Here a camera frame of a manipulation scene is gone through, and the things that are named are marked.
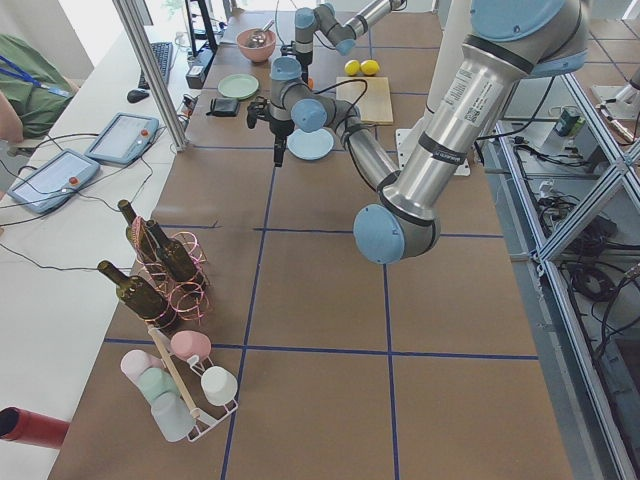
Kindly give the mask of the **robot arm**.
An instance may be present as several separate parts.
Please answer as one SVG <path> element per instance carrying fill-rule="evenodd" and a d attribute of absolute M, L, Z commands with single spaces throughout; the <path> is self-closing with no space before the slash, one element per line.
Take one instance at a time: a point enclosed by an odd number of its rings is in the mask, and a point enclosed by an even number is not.
<path fill-rule="evenodd" d="M 372 1 L 346 23 L 336 19 L 329 3 L 313 9 L 301 8 L 294 16 L 294 39 L 281 47 L 281 56 L 271 66 L 271 98 L 267 109 L 274 135 L 274 164 L 284 160 L 288 137 L 296 129 L 307 133 L 328 127 L 346 128 L 357 119 L 357 108 L 347 101 L 334 101 L 309 87 L 309 66 L 313 61 L 317 33 L 342 56 L 351 52 L 358 38 L 391 12 L 405 7 L 404 1 Z"/>
<path fill-rule="evenodd" d="M 303 80 L 298 59 L 271 66 L 266 118 L 281 161 L 295 130 L 332 129 L 356 169 L 377 194 L 356 216 L 361 254 L 391 264 L 424 254 L 439 238 L 435 205 L 474 141 L 492 125 L 511 87 L 524 78 L 579 69 L 587 56 L 587 1 L 473 1 L 462 55 L 438 106 L 424 115 L 417 142 L 398 168 L 364 126 L 355 105 L 322 96 Z"/>

